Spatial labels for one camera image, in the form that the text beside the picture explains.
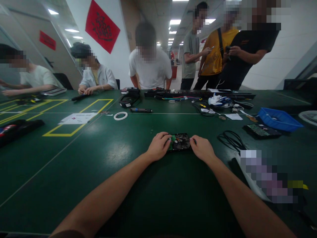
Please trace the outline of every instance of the circuit board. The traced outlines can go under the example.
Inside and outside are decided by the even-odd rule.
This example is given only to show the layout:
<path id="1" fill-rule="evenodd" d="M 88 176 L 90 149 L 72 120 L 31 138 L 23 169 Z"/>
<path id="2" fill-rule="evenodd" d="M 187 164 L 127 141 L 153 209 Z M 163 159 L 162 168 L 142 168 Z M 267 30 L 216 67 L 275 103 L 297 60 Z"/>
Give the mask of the circuit board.
<path id="1" fill-rule="evenodd" d="M 186 133 L 183 134 L 173 134 L 170 138 L 171 143 L 169 145 L 169 151 L 180 151 L 191 149 L 191 144 L 189 142 L 189 137 Z"/>

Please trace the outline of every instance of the hand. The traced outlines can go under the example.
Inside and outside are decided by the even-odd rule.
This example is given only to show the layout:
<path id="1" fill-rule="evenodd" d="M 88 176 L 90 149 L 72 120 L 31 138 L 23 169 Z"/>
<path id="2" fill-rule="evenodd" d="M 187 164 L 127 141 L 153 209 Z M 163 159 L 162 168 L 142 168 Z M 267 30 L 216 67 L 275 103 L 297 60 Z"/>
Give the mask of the hand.
<path id="1" fill-rule="evenodd" d="M 239 46 L 232 46 L 229 51 L 229 55 L 237 56 L 241 52 L 241 48 Z"/>
<path id="2" fill-rule="evenodd" d="M 157 133 L 156 136 L 153 138 L 148 151 L 145 152 L 149 159 L 157 161 L 163 158 L 171 143 L 171 140 L 169 140 L 169 138 L 171 137 L 172 136 L 169 135 L 167 132 Z"/>
<path id="3" fill-rule="evenodd" d="M 207 139 L 194 135 L 190 138 L 190 144 L 195 155 L 205 163 L 216 158 L 214 149 Z"/>
<path id="4" fill-rule="evenodd" d="M 7 87 L 8 84 L 5 81 L 0 79 L 0 86 Z"/>
<path id="5" fill-rule="evenodd" d="M 198 77 L 201 75 L 201 69 L 198 70 Z"/>
<path id="6" fill-rule="evenodd" d="M 202 56 L 207 56 L 208 54 L 210 54 L 210 52 L 212 51 L 212 49 L 210 49 L 209 47 L 206 47 L 202 52 Z"/>
<path id="7" fill-rule="evenodd" d="M 98 90 L 98 88 L 97 88 L 97 86 L 94 86 L 94 87 L 91 87 L 91 88 L 87 88 L 84 93 L 86 95 L 92 95 L 93 92 L 96 91 L 96 90 Z"/>
<path id="8" fill-rule="evenodd" d="M 7 97 L 17 96 L 21 94 L 21 90 L 5 90 L 2 94 Z"/>
<path id="9" fill-rule="evenodd" d="M 84 89 L 84 88 L 79 88 L 79 89 L 78 89 L 78 93 L 79 93 L 80 95 L 84 94 L 84 93 L 85 93 L 85 89 Z"/>

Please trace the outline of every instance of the white t-shirt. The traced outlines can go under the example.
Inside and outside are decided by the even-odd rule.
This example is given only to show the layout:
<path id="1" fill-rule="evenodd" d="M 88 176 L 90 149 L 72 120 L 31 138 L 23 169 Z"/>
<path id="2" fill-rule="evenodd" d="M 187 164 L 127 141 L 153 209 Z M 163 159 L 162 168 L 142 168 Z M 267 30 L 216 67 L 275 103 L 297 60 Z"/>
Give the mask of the white t-shirt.
<path id="1" fill-rule="evenodd" d="M 23 85 L 29 85 L 33 88 L 46 84 L 51 84 L 62 89 L 64 88 L 63 85 L 54 77 L 51 71 L 39 65 L 37 65 L 30 73 L 20 72 L 20 83 Z"/>
<path id="2" fill-rule="evenodd" d="M 171 60 L 161 50 L 156 50 L 153 60 L 145 61 L 139 51 L 135 49 L 129 57 L 129 76 L 139 75 L 141 89 L 164 88 L 165 78 L 172 78 Z"/>

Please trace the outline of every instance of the screwdriver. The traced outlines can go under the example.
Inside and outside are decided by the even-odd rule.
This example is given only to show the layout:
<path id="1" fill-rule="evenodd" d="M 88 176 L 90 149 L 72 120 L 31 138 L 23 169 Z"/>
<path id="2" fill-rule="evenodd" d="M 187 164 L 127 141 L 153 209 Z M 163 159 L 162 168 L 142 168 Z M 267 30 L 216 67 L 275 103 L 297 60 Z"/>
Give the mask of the screwdriver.
<path id="1" fill-rule="evenodd" d="M 131 112 L 145 112 L 145 113 L 151 113 L 151 109 L 141 109 L 141 108 L 130 108 Z"/>

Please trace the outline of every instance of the black t-shirt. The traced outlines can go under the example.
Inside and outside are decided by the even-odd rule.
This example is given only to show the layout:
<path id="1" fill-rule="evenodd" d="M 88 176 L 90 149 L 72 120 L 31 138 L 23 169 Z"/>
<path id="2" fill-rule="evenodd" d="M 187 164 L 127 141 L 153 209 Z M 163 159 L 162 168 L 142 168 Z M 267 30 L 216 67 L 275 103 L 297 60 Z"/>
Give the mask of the black t-shirt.
<path id="1" fill-rule="evenodd" d="M 271 52 L 277 35 L 279 33 L 278 24 L 266 23 L 252 26 L 250 31 L 240 31 L 232 40 L 231 46 L 239 46 L 242 50 L 255 54 L 258 50 L 267 50 Z M 237 56 L 230 56 L 231 61 L 228 60 L 219 78 L 221 81 L 230 81 L 233 84 L 241 85 L 244 77 L 247 75 L 252 67 Z"/>

